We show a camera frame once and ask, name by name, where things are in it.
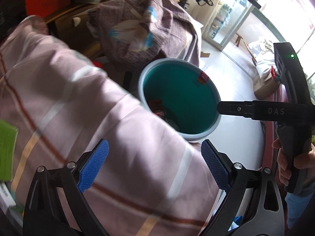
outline teal bucket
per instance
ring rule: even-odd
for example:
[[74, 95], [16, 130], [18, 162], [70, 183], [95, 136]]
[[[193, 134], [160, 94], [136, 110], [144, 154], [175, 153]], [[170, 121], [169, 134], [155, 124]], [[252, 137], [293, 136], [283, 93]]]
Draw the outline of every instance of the teal bucket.
[[150, 110], [148, 102], [161, 100], [167, 119], [187, 141], [207, 137], [221, 118], [218, 90], [210, 79], [205, 85], [197, 80], [201, 72], [184, 60], [163, 58], [147, 65], [139, 79], [142, 105]]

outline stool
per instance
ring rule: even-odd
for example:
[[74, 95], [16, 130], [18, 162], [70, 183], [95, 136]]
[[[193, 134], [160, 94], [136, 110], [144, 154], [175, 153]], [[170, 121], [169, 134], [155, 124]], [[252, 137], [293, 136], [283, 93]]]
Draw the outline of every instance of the stool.
[[238, 33], [236, 33], [236, 35], [237, 35], [237, 38], [236, 38], [235, 44], [236, 44], [236, 47], [238, 47], [239, 43], [240, 43], [241, 39], [243, 39], [243, 37], [241, 37]]

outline blue gripper pad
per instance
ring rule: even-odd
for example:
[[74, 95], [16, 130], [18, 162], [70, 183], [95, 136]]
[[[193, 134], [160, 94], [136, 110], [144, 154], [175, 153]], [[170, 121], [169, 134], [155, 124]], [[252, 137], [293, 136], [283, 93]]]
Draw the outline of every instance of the blue gripper pad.
[[228, 193], [231, 188], [229, 184], [229, 172], [221, 163], [217, 151], [214, 150], [207, 141], [203, 141], [201, 144], [201, 155], [210, 169], [218, 187]]
[[103, 165], [108, 155], [108, 151], [108, 142], [103, 139], [99, 146], [92, 153], [89, 160], [80, 170], [80, 177], [78, 182], [78, 188], [80, 192], [84, 192], [86, 189], [89, 189], [92, 186], [98, 172], [100, 171], [101, 166]]

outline screw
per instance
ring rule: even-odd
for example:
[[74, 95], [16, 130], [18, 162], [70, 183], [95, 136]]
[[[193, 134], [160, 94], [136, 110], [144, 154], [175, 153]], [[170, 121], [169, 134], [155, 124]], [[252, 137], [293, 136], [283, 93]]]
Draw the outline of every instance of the screw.
[[73, 169], [75, 166], [76, 166], [76, 163], [73, 162], [73, 161], [71, 161], [71, 162], [69, 162], [69, 163], [67, 164], [67, 168], [69, 168], [69, 169]]
[[37, 168], [37, 172], [43, 172], [44, 169], [45, 169], [45, 168], [44, 168], [43, 166], [40, 166], [40, 167]]
[[237, 170], [240, 170], [241, 168], [243, 168], [243, 166], [242, 166], [240, 163], [235, 163], [235, 164], [234, 164], [234, 167], [235, 167]]
[[264, 171], [267, 173], [267, 174], [270, 174], [271, 173], [271, 170], [269, 168], [264, 168]]

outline green notebook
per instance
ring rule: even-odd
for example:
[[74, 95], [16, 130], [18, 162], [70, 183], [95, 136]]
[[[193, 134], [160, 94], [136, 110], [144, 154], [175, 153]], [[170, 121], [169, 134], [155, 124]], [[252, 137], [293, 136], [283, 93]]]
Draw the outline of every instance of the green notebook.
[[11, 181], [13, 177], [13, 153], [18, 128], [0, 120], [0, 181]]

